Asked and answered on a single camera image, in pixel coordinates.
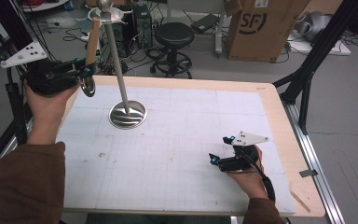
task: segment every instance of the left hand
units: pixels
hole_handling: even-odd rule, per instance
[[[54,144],[65,113],[68,99],[76,92],[79,84],[54,95],[39,95],[25,83],[25,95],[34,114],[34,125],[27,144]]]

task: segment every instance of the person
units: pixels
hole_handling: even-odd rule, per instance
[[[63,210],[65,144],[56,136],[68,99],[78,86],[54,96],[35,94],[25,84],[34,114],[27,143],[0,159],[0,224],[58,224]],[[261,150],[258,148],[261,166]],[[283,223],[268,199],[261,176],[252,170],[228,174],[250,198],[244,223]]]

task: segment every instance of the sf logo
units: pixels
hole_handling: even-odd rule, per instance
[[[240,34],[243,35],[254,35],[259,32],[267,20],[267,14],[250,14],[245,13],[242,17],[243,24],[241,24],[241,28],[239,30]]]

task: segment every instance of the hand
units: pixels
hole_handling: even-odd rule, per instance
[[[255,146],[258,153],[258,160],[256,162],[257,166],[263,171],[263,165],[261,164],[261,160],[263,157],[263,152],[260,150],[258,146]],[[237,173],[227,173],[231,178],[233,178],[241,189],[252,198],[268,198],[269,196],[266,193],[262,177],[257,172],[257,170],[253,167],[244,170],[242,172]]]
[[[36,94],[26,83],[24,85],[28,104],[34,114],[34,125],[27,144],[54,144],[65,112],[66,102],[76,92],[79,84],[49,96]]]

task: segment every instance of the stool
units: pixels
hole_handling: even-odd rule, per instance
[[[165,77],[174,77],[186,72],[191,79],[192,76],[188,71],[192,65],[191,59],[184,53],[178,52],[193,41],[194,33],[191,28],[181,22],[165,23],[156,30],[155,38],[165,48],[150,67],[150,72],[156,73],[157,68],[165,73]]]

